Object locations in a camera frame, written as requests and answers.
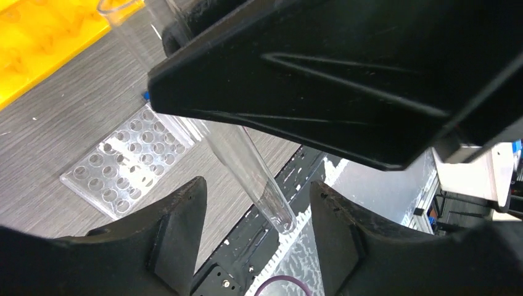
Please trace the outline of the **yellow test tube rack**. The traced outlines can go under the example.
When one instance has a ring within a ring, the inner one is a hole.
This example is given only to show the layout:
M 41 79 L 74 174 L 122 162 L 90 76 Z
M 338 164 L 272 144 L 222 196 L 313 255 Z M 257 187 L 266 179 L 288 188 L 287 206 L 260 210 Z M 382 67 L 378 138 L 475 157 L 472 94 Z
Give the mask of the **yellow test tube rack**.
M 102 38 L 98 1 L 1 1 L 1 108 Z

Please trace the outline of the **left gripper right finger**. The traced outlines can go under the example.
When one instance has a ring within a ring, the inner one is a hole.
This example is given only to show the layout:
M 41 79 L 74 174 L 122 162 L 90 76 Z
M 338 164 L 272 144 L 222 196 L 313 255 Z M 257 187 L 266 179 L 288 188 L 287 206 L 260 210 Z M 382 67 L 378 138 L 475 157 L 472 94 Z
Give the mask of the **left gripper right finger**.
M 447 236 L 407 228 L 310 186 L 326 295 L 521 295 L 522 223 L 488 221 Z

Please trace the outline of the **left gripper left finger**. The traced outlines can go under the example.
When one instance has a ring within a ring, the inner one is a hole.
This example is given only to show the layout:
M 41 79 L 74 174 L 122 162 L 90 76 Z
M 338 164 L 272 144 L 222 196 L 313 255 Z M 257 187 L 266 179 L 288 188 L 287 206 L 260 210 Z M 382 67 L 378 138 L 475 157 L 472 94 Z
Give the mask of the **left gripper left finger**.
M 2 295 L 189 295 L 207 209 L 195 177 L 82 237 L 1 228 Z

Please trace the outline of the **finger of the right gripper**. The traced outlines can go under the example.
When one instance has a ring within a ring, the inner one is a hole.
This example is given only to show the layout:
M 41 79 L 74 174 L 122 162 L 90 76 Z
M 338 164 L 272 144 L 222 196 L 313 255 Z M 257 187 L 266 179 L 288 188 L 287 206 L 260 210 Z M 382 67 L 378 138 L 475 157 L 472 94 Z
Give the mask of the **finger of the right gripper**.
M 521 1 L 198 1 L 148 74 L 156 112 L 385 171 L 522 137 Z

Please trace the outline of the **clear glass test tube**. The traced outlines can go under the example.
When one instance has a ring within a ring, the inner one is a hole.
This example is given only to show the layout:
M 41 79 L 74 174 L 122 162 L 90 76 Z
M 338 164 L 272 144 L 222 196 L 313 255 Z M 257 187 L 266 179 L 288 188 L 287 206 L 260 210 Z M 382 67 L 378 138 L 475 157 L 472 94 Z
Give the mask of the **clear glass test tube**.
M 167 51 L 177 50 L 195 36 L 176 1 L 99 1 L 97 11 L 145 72 L 159 64 Z M 217 159 L 280 234 L 295 229 L 296 215 L 244 127 L 164 112 L 158 115 L 192 141 L 207 141 Z

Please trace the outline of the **clear acrylic tube rack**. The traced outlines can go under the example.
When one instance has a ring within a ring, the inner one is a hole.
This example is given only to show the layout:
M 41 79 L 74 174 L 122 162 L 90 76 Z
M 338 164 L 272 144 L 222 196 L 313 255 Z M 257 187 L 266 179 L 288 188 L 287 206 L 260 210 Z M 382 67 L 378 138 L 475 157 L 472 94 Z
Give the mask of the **clear acrylic tube rack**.
M 138 203 L 194 145 L 175 117 L 145 104 L 60 176 L 61 182 L 113 220 Z

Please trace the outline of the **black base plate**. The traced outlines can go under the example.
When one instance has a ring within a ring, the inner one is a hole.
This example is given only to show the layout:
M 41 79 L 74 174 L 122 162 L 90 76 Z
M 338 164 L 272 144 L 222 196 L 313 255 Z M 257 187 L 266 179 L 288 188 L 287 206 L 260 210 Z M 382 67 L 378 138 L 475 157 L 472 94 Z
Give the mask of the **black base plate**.
M 325 155 L 301 146 L 276 175 L 296 215 L 310 204 L 310 181 L 324 179 Z M 280 245 L 277 230 L 250 207 L 195 273 L 191 295 L 244 295 Z

